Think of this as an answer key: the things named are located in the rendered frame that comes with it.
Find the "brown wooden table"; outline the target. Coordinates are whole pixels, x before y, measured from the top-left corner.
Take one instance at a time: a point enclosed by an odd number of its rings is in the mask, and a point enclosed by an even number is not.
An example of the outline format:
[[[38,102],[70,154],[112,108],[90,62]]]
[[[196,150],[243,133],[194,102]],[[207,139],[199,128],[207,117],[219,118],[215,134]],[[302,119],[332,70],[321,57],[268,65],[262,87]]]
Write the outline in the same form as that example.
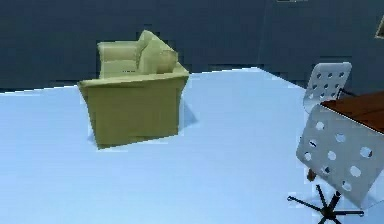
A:
[[[329,100],[316,105],[296,152],[308,168],[341,189],[367,191],[384,170],[384,91]]]

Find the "olive green cushion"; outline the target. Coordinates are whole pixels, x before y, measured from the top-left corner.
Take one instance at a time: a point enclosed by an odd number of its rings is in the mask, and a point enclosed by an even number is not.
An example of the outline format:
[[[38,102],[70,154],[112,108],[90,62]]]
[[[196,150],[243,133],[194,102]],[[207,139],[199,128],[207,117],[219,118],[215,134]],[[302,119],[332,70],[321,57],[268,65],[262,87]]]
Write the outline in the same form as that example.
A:
[[[142,74],[172,73],[178,53],[148,30],[144,30],[136,49],[137,70]]]

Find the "white perforated swivel chair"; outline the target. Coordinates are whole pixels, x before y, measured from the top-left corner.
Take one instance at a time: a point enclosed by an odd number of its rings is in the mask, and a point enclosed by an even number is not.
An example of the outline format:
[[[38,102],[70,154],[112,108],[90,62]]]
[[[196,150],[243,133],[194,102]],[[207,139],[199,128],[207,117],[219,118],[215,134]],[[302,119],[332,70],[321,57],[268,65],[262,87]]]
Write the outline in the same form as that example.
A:
[[[350,75],[350,62],[318,63],[311,72],[303,97],[303,106],[307,113],[324,101],[335,100]]]
[[[290,201],[321,215],[317,224],[341,224],[384,202],[384,133],[317,104],[312,107],[296,156],[335,190],[320,207],[290,196]]]

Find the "olive green sofa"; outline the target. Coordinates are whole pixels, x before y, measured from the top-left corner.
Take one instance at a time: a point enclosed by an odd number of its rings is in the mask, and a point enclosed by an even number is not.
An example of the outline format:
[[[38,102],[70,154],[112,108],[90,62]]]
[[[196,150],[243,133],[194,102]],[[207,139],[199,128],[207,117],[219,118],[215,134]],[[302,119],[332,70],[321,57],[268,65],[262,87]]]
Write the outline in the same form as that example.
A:
[[[106,149],[177,134],[189,72],[177,62],[172,73],[140,73],[136,41],[101,42],[97,47],[100,76],[78,83],[96,146]]]

